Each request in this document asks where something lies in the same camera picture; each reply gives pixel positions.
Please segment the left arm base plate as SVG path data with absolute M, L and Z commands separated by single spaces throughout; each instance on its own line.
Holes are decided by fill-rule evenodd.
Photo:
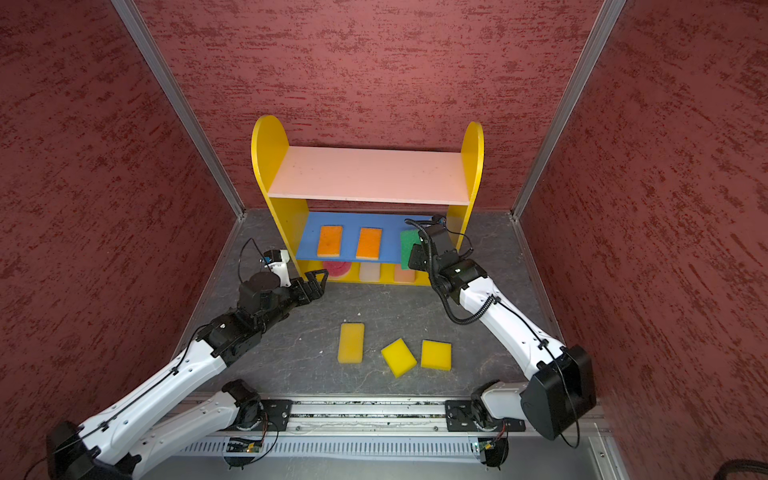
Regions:
M 269 427 L 285 431 L 293 405 L 288 399 L 250 400 L 239 408 L 233 425 L 241 431 L 263 431 Z

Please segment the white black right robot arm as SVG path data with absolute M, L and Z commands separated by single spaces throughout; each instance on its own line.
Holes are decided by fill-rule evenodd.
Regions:
M 406 219 L 418 239 L 408 267 L 427 274 L 448 319 L 460 326 L 480 323 L 512 356 L 527 383 L 514 387 L 491 381 L 472 394 L 473 421 L 482 429 L 506 419 L 524 421 L 555 440 L 596 406 L 592 359 L 580 346 L 568 347 L 530 320 L 471 258 L 454 246 L 445 220 Z

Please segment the peach orange sponge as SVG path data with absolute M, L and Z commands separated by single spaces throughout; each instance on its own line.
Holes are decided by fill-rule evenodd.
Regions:
M 404 269 L 401 265 L 394 266 L 393 280 L 395 283 L 412 284 L 416 281 L 416 272 Z

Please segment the green yellow scouring sponge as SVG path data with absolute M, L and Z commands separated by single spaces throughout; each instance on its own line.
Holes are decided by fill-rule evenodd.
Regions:
M 410 270 L 409 260 L 414 246 L 421 244 L 417 229 L 403 230 L 400 232 L 400 265 L 403 270 Z

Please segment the pale yellow sponge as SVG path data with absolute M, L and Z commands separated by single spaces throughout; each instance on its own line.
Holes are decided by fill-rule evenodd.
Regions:
M 340 364 L 360 364 L 364 354 L 365 325 L 344 323 L 340 328 L 337 360 Z

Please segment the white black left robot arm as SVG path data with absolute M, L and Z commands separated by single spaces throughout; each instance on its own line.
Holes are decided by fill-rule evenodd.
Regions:
M 254 349 L 290 312 L 320 299 L 329 273 L 292 278 L 285 264 L 239 286 L 235 307 L 199 327 L 168 365 L 102 412 L 80 424 L 63 421 L 46 437 L 52 479 L 139 479 L 207 435 L 234 427 L 264 438 L 278 425 L 243 380 L 226 383 L 197 407 L 165 416 L 189 394 Z

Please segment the white sponge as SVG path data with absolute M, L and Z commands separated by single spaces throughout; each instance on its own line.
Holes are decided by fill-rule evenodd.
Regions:
M 378 283 L 381 279 L 379 263 L 362 262 L 359 267 L 359 281 L 363 283 Z

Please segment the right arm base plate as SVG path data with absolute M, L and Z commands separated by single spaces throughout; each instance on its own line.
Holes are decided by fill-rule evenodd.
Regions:
M 523 420 L 496 419 L 477 401 L 446 400 L 444 407 L 446 426 L 449 432 L 499 434 L 526 431 L 526 424 Z

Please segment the round pink smiley sponge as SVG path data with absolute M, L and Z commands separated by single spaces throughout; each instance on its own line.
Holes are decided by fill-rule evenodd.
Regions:
M 324 261 L 322 268 L 328 272 L 330 278 L 343 278 L 350 272 L 352 264 L 350 262 Z

